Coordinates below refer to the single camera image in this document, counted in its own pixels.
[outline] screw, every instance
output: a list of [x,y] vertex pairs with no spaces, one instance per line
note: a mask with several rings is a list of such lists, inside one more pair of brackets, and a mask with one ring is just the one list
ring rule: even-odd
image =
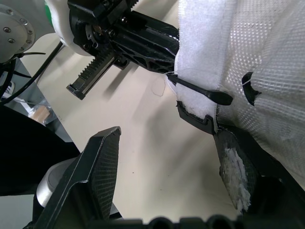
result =
[[90,45],[89,44],[84,44],[82,46],[84,48],[84,50],[88,51],[90,49]]
[[114,30],[110,30],[108,32],[108,34],[109,34],[110,37],[114,37],[115,36],[115,31]]
[[12,10],[7,10],[6,12],[7,12],[9,15],[13,15],[13,14],[14,14]]
[[11,32],[11,30],[10,30],[9,27],[4,27],[4,28],[3,28],[3,31],[5,31],[6,33],[10,33],[10,32]]
[[25,20],[25,19],[23,19],[23,18],[20,19],[20,22],[21,22],[22,24],[24,24],[24,25],[26,25],[26,24],[28,23],[28,21]]
[[109,2],[107,0],[103,1],[104,6],[109,6]]
[[123,18],[122,18],[122,22],[123,22],[123,23],[127,23],[127,18],[126,18],[126,17],[123,17]]

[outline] white table surface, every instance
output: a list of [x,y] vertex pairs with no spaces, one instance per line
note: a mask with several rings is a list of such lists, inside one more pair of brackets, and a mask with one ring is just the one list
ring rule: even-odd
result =
[[[178,27],[175,0],[142,0],[137,11]],[[49,54],[59,39],[48,34],[30,51]],[[31,75],[46,59],[22,59]],[[38,83],[54,112],[82,151],[97,132],[120,126],[119,166],[114,203],[122,216],[148,222],[156,216],[208,219],[213,214],[236,216],[219,176],[213,137],[179,117],[175,95],[164,76],[131,64],[112,66],[84,100],[66,86],[92,60],[65,47]]]

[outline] black plastic bracket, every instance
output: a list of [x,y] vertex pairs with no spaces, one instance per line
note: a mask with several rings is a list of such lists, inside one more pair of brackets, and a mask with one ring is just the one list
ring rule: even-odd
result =
[[181,101],[177,101],[177,108],[178,108],[179,116],[184,121],[188,122],[189,124],[195,126],[196,128],[198,128],[208,134],[211,134],[211,135],[215,134],[214,122],[213,122],[212,117],[210,117],[209,115],[206,115],[204,119],[201,119],[201,118],[187,112]]

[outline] black textured pad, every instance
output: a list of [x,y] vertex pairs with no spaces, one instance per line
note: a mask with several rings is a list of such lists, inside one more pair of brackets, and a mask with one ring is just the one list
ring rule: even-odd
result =
[[34,228],[76,228],[109,218],[120,135],[120,128],[114,127],[90,138],[84,152],[65,171]]

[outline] white mesh fabric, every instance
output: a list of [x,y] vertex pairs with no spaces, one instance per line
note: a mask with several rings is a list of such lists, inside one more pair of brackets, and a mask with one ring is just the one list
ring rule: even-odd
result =
[[[251,106],[242,77],[262,94]],[[305,1],[239,0],[222,87],[234,95],[218,121],[247,130],[305,184]]]

